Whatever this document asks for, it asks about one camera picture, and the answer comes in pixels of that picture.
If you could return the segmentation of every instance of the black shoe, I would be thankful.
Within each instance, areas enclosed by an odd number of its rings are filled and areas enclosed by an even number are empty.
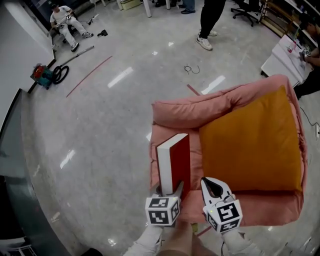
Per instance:
[[[156,2],[155,7],[160,7],[160,6],[165,6],[166,5],[166,1],[163,0],[158,0],[158,2]]]
[[[187,10],[187,9],[181,11],[182,14],[194,14],[195,12],[196,12],[195,10]]]

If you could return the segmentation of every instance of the red tape line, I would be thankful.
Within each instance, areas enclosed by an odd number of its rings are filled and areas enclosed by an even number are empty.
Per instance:
[[[208,226],[206,229],[202,230],[199,234],[197,234],[197,237],[202,236],[204,233],[206,233],[207,231],[209,231],[211,229],[211,226]]]
[[[89,74],[87,74],[87,75],[68,93],[68,95],[66,96],[66,98],[68,98],[68,96],[69,96],[88,76],[90,76],[93,71],[95,71],[97,68],[99,68],[103,63],[105,63],[105,62],[106,62],[107,60],[109,60],[111,57],[112,57],[112,55],[111,55],[109,58],[107,58],[107,59],[105,59],[104,61],[102,61],[98,66],[96,66],[96,67],[94,68],[94,70],[92,70]]]
[[[188,86],[188,88],[197,96],[200,96],[201,94],[199,92],[197,92],[190,84],[187,84],[186,86]]]

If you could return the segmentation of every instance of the sneaker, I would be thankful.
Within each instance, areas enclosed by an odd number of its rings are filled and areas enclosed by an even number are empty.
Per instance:
[[[218,35],[218,33],[216,31],[214,31],[214,30],[211,30],[210,33],[209,33],[210,37],[216,37],[217,35]]]
[[[94,34],[89,33],[89,32],[85,32],[85,33],[83,33],[83,35],[82,35],[83,38],[92,38],[93,36],[94,36]]]
[[[79,43],[78,42],[74,43],[71,46],[71,52],[75,52],[78,49],[78,47],[79,47]]]
[[[195,12],[196,12],[195,10],[187,10],[187,9],[181,11],[182,14],[194,14]]]
[[[212,51],[212,45],[209,43],[208,39],[202,38],[202,37],[197,37],[196,42],[202,46],[202,48],[208,50],[208,51]]]

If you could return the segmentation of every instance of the person sitting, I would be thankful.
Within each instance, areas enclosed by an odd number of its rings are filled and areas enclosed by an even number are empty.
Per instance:
[[[301,14],[299,19],[301,21],[300,29],[306,30],[314,39],[316,39],[318,47],[311,52],[311,56],[302,59],[303,61],[310,63],[314,70],[310,72],[309,76],[302,84],[293,88],[298,100],[304,95],[320,91],[320,85],[317,83],[318,73],[320,71],[320,26],[313,17],[306,13]]]
[[[83,38],[91,38],[94,34],[89,33],[81,25],[81,23],[73,16],[67,18],[72,14],[72,9],[66,5],[59,7],[57,4],[51,6],[53,13],[50,16],[50,23],[53,29],[58,28],[59,32],[64,35],[65,39],[71,46],[71,51],[75,52],[79,46],[74,37],[70,34],[68,25],[72,25],[82,35]]]

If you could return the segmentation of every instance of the orange cushion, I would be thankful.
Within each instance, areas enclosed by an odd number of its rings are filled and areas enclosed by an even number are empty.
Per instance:
[[[281,86],[200,128],[205,177],[232,191],[301,191],[297,129]]]

